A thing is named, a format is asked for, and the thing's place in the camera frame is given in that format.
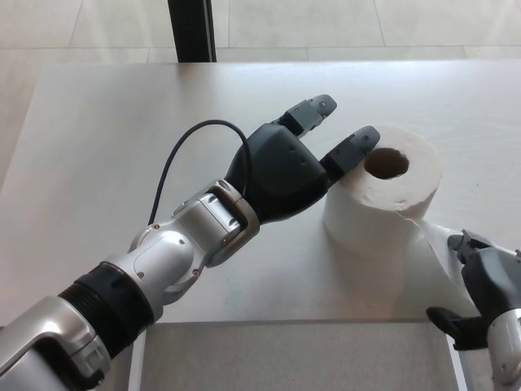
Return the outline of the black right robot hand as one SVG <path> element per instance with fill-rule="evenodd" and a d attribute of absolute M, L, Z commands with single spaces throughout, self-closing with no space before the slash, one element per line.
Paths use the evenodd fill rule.
<path fill-rule="evenodd" d="M 486 349 L 493 321 L 520 307 L 520 255 L 466 230 L 450 235 L 447 245 L 462 264 L 462 280 L 479 315 L 462 317 L 434 306 L 426 309 L 427 317 L 457 351 Z"/>

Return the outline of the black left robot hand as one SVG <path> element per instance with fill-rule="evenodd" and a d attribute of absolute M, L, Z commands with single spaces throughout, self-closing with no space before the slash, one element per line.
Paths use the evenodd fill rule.
<path fill-rule="evenodd" d="M 323 158 L 315 157 L 300 139 L 336 108 L 337 103 L 328 94 L 321 94 L 262 125 L 247 138 L 252 155 L 250 174 L 244 149 L 241 147 L 236 152 L 225 180 L 236 190 L 246 191 L 244 199 L 260 224 L 286 220 L 305 211 L 378 144 L 380 133 L 367 125 L 350 134 Z"/>

